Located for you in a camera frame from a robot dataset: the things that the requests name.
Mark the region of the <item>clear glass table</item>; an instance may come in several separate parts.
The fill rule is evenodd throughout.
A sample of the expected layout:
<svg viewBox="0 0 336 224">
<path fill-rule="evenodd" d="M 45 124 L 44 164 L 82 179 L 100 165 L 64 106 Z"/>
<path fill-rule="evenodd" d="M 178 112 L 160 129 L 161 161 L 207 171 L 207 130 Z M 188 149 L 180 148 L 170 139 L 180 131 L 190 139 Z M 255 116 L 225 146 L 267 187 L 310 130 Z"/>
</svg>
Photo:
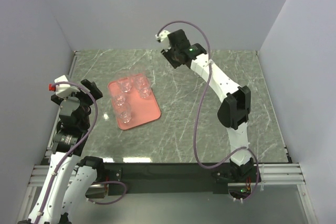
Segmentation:
<svg viewBox="0 0 336 224">
<path fill-rule="evenodd" d="M 138 93 L 141 98 L 146 99 L 151 95 L 152 89 L 149 84 L 145 83 L 139 86 Z"/>
</svg>

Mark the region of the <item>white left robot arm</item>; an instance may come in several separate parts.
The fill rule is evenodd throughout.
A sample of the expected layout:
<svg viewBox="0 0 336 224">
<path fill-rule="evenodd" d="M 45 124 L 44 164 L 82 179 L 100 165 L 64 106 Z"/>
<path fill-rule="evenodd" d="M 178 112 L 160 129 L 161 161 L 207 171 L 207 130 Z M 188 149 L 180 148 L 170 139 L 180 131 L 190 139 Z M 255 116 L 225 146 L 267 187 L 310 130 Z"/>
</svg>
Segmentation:
<svg viewBox="0 0 336 224">
<path fill-rule="evenodd" d="M 58 223 L 61 204 L 71 173 L 80 161 L 87 138 L 96 121 L 90 121 L 91 108 L 98 111 L 97 100 L 103 97 L 94 82 L 79 84 L 61 76 L 50 84 L 51 100 L 59 105 L 59 122 L 53 138 L 48 173 L 39 198 L 28 217 L 21 223 Z"/>
</svg>

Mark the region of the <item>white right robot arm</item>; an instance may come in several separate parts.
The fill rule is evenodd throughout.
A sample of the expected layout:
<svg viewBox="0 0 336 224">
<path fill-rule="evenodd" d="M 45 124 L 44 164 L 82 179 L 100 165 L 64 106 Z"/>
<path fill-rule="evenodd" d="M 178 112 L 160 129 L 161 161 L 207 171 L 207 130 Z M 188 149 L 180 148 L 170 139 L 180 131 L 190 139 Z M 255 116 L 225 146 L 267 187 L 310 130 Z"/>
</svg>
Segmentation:
<svg viewBox="0 0 336 224">
<path fill-rule="evenodd" d="M 217 117 L 227 132 L 231 153 L 229 165 L 219 172 L 226 179 L 242 182 L 253 170 L 253 155 L 249 151 L 247 122 L 251 109 L 251 90 L 231 80 L 209 55 L 209 49 L 200 44 L 191 44 L 181 29 L 169 32 L 161 29 L 155 36 L 161 43 L 161 54 L 173 68 L 187 66 L 204 81 L 218 96 L 221 105 Z"/>
</svg>

